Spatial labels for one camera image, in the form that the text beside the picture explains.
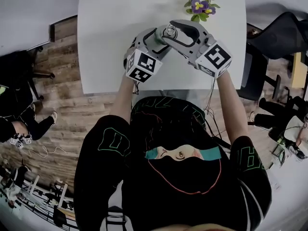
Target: yellow flower center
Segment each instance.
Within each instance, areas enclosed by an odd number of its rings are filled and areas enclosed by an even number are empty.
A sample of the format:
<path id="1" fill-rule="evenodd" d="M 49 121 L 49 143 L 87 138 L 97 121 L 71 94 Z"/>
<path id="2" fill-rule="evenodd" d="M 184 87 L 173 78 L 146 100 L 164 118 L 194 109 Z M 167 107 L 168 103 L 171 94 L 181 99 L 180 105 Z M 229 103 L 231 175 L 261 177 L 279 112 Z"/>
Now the yellow flower center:
<path id="1" fill-rule="evenodd" d="M 201 4 L 201 3 L 199 3 L 199 2 L 195 2 L 194 4 L 195 4 L 197 10 L 198 10 L 199 8 L 203 8 L 203 7 L 204 7 L 204 5 Z"/>

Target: black t-shirt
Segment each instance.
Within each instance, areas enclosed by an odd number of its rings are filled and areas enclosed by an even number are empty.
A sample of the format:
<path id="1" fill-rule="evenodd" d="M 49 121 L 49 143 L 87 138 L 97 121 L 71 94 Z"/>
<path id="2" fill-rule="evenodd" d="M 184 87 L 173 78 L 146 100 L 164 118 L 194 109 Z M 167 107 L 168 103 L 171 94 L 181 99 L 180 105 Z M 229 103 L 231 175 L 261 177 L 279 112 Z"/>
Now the black t-shirt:
<path id="1" fill-rule="evenodd" d="M 140 100 L 130 125 L 102 117 L 84 140 L 76 170 L 79 228 L 99 230 L 108 199 L 124 180 L 123 212 L 135 231 L 206 223 L 254 230 L 271 203 L 259 156 L 248 137 L 239 137 L 229 160 L 204 123 L 197 106 L 169 97 Z"/>

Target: white cube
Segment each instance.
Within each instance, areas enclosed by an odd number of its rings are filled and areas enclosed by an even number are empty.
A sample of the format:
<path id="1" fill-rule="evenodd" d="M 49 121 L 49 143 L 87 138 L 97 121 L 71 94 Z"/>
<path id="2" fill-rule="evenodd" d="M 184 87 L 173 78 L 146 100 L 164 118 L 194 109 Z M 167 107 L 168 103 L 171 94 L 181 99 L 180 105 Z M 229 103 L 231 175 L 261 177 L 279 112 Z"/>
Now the white cube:
<path id="1" fill-rule="evenodd" d="M 155 75 L 163 63 L 138 49 L 127 61 L 126 76 L 135 81 L 145 82 Z"/>
<path id="2" fill-rule="evenodd" d="M 198 68 L 208 75 L 218 78 L 232 62 L 232 56 L 222 42 L 210 46 L 197 60 Z"/>

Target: green leaf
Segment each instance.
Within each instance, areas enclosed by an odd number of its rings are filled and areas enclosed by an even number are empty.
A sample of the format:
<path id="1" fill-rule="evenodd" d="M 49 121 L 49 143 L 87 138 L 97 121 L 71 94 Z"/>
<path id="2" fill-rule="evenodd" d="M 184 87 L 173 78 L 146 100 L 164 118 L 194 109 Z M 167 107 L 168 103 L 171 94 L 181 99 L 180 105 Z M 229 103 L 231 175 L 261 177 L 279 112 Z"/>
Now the green leaf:
<path id="1" fill-rule="evenodd" d="M 220 7 L 219 7 L 217 4 L 215 4 L 215 3 L 211 4 L 211 6 L 213 6 L 213 7 L 216 7 L 216 8 L 219 8 L 219 9 L 220 9 Z"/>
<path id="2" fill-rule="evenodd" d="M 207 18 L 209 18 L 209 15 L 206 13 L 199 14 L 200 20 L 207 21 Z"/>
<path id="3" fill-rule="evenodd" d="M 186 12 L 187 12 L 187 13 L 190 13 L 190 14 L 193 13 L 192 9 L 187 9 Z"/>
<path id="4" fill-rule="evenodd" d="M 200 21 L 199 15 L 198 14 L 193 15 L 191 17 L 191 21 L 199 22 Z"/>
<path id="5" fill-rule="evenodd" d="M 191 6 L 191 2 L 190 1 L 188 1 L 187 3 L 185 3 L 185 5 L 184 5 L 184 7 L 188 7 L 188 6 Z"/>

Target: white cable on floor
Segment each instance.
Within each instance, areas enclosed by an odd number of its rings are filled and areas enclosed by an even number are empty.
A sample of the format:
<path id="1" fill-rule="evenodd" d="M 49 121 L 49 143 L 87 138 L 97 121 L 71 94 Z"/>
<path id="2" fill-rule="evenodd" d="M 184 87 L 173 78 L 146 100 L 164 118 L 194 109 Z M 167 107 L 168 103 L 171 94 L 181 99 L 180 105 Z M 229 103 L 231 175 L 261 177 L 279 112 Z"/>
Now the white cable on floor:
<path id="1" fill-rule="evenodd" d="M 41 156 L 40 154 L 38 154 L 38 153 L 36 153 L 36 152 L 34 152 L 34 151 L 32 151 L 32 150 L 30 150 L 30 149 L 27 149 L 26 148 L 26 150 L 28 150 L 29 151 L 29 154 L 27 154 L 26 152 L 25 152 L 25 154 L 27 155 L 27 156 L 29 156 L 29 157 L 32 157 L 32 155 L 31 155 L 31 152 L 33 152 L 33 153 L 35 153 L 36 155 L 39 155 L 40 157 L 42 157 L 42 158 L 46 158 L 49 154 L 52 154 L 52 153 L 55 153 L 56 151 L 57 151 L 57 149 L 60 149 L 60 150 L 62 150 L 62 151 L 64 151 L 66 154 L 70 154 L 70 155 L 79 155 L 78 153 L 71 153 L 71 152 L 66 152 L 65 150 L 63 150 L 61 147 L 56 147 L 56 149 L 53 151 L 53 152 L 48 152 L 47 151 L 47 148 L 43 145 L 43 150 L 46 152 L 46 155 L 45 156 Z"/>

